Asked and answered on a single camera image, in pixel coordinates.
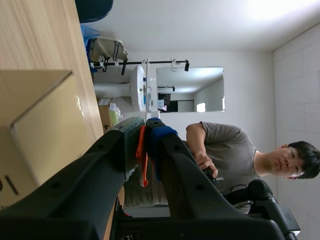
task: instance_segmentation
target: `blue clamp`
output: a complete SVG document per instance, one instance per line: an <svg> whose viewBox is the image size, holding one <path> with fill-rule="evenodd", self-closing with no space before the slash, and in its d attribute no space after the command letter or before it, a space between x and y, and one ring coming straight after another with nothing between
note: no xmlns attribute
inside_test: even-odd
<svg viewBox="0 0 320 240"><path fill-rule="evenodd" d="M147 130L145 133L145 146L146 146L146 152L150 158L154 159L154 166L155 166L155 175L156 179L160 181L159 178L159 159L157 154L157 145L161 138L168 136L168 135L178 135L178 132L174 129L172 129L169 126L160 126L155 127L153 129Z"/></svg>

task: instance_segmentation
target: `cardboard box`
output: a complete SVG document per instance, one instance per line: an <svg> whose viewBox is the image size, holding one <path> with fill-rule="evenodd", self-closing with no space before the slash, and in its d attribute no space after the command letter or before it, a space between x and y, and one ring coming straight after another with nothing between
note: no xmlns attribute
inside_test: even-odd
<svg viewBox="0 0 320 240"><path fill-rule="evenodd" d="M112 97L97 99L104 134L114 125L111 121L109 112L109 106L112 99Z"/></svg>
<svg viewBox="0 0 320 240"><path fill-rule="evenodd" d="M0 207L24 198L90 146L69 70L0 71Z"/></svg>

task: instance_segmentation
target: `man's hair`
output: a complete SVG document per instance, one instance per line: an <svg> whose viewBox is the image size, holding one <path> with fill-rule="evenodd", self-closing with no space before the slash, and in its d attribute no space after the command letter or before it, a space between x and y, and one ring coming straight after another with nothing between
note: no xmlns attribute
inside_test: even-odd
<svg viewBox="0 0 320 240"><path fill-rule="evenodd" d="M299 158L303 160L303 174L298 179L313 179L320 172L320 151L305 141L296 141L289 147L297 150Z"/></svg>

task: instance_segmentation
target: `man's hand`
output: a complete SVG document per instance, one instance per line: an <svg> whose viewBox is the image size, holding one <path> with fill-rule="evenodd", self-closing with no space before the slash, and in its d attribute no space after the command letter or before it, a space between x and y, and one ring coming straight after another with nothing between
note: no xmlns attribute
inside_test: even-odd
<svg viewBox="0 0 320 240"><path fill-rule="evenodd" d="M211 158L206 153L200 151L195 155L195 161L202 170L210 168L213 171L212 177L215 179L218 176L218 169L216 169Z"/></svg>

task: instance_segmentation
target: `white sink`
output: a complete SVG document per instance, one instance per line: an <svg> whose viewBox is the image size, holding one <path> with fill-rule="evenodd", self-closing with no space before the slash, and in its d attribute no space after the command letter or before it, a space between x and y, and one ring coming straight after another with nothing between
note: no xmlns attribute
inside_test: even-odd
<svg viewBox="0 0 320 240"><path fill-rule="evenodd" d="M94 84L94 91L97 97L116 98L131 97L133 108L138 111L144 111L144 77L145 71L141 65L136 66L131 73L130 83L125 84Z"/></svg>

